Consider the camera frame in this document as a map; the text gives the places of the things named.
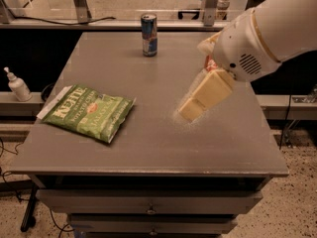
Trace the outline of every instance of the gray tabletop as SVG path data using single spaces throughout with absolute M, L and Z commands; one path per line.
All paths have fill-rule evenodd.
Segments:
M 37 121 L 11 171 L 42 175 L 286 176 L 285 160 L 248 83 L 191 124 L 175 110 L 202 69 L 197 44 L 212 33 L 158 33 L 142 54 L 141 33 L 85 33 L 55 89 L 82 83 L 137 98 L 113 142 Z

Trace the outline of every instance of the can top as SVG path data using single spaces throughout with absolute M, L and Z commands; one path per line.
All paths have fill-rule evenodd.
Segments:
M 154 13 L 145 13 L 145 14 L 142 14 L 141 16 L 143 20 L 154 20 L 156 17 L 157 15 Z

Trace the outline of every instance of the ventilation holes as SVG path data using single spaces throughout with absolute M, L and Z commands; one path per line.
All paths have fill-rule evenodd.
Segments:
M 261 71 L 260 63 L 252 55 L 242 55 L 239 63 L 247 74 L 258 74 Z

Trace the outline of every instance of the spray bottle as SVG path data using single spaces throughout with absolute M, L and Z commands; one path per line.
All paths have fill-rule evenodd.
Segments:
M 9 87 L 12 92 L 16 95 L 19 101 L 27 101 L 32 98 L 31 91 L 25 81 L 17 77 L 14 73 L 10 72 L 8 67 L 5 67 L 4 70 L 7 72 L 9 78 Z

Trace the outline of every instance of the snack package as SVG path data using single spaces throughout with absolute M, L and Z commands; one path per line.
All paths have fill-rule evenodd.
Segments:
M 110 143 L 134 102 L 75 84 L 65 87 L 37 117 L 45 123 Z

